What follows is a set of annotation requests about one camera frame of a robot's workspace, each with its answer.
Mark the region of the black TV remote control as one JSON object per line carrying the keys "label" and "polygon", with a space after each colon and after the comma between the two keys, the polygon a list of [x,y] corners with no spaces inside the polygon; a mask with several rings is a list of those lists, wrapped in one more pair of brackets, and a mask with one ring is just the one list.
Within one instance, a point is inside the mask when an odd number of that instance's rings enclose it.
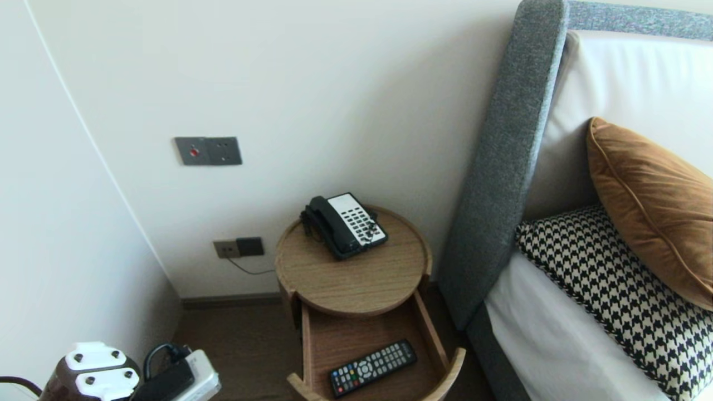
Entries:
{"label": "black TV remote control", "polygon": [[408,340],[402,339],[329,370],[329,385],[334,398],[343,398],[417,361],[415,348]]}

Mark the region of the brown velvet pillow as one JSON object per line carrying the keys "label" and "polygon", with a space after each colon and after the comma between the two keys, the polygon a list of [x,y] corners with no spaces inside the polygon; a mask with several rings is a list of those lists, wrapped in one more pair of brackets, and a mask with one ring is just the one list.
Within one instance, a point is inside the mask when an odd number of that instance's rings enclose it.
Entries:
{"label": "brown velvet pillow", "polygon": [[599,117],[585,142],[595,191],[626,244],[675,294],[713,311],[713,178]]}

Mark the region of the round wooden bedside table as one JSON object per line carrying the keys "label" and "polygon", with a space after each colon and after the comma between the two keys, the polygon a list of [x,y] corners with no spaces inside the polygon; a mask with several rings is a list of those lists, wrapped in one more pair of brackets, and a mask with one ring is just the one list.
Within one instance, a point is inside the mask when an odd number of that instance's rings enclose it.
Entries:
{"label": "round wooden bedside table", "polygon": [[[303,370],[287,377],[293,401],[444,401],[466,350],[448,357],[420,294],[382,315],[342,318],[301,308]],[[336,399],[328,371],[406,339],[418,361]]]}

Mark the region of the black white houndstooth pillow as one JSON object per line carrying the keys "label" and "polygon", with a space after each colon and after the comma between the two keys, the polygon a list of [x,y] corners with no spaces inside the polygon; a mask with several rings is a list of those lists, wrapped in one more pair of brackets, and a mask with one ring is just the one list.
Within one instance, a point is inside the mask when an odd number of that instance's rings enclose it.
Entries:
{"label": "black white houndstooth pillow", "polygon": [[670,401],[713,386],[713,311],[647,268],[601,204],[519,223],[515,244]]}

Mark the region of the brown wooden baseboard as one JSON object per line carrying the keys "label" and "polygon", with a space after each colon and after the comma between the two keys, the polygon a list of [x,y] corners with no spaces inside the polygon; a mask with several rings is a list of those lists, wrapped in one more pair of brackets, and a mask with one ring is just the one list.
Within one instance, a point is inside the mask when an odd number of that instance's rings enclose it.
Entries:
{"label": "brown wooden baseboard", "polygon": [[245,306],[281,305],[280,294],[243,294],[181,299],[184,310],[211,310]]}

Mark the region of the black desk telephone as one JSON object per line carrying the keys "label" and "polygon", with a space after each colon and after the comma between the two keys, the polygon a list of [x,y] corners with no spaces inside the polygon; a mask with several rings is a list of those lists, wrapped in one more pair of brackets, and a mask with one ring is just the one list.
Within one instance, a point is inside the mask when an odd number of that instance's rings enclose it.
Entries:
{"label": "black desk telephone", "polygon": [[365,207],[350,192],[311,198],[300,213],[300,222],[306,236],[324,244],[339,261],[381,246],[389,239],[376,211]]}

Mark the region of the white headboard cushion panel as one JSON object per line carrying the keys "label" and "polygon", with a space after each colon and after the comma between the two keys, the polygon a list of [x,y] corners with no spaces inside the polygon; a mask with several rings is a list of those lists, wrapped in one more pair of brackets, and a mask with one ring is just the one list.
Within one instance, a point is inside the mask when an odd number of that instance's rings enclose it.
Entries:
{"label": "white headboard cushion panel", "polygon": [[713,42],[568,31],[525,220],[597,202],[585,141],[593,117],[644,135],[713,178]]}

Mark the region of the grey switch plate red button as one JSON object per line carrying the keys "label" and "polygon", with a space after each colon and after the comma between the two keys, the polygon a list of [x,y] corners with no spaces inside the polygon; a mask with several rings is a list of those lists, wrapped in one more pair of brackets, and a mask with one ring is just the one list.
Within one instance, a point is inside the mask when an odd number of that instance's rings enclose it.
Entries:
{"label": "grey switch plate red button", "polygon": [[173,140],[183,165],[191,167],[211,164],[206,137],[175,137]]}

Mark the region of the black wall outlet plate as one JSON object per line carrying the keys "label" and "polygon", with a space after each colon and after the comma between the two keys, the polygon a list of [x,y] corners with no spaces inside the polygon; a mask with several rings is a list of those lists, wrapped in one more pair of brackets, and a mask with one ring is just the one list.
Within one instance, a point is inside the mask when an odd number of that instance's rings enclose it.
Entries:
{"label": "black wall outlet plate", "polygon": [[239,257],[262,256],[265,254],[263,240],[260,237],[237,238],[235,244]]}

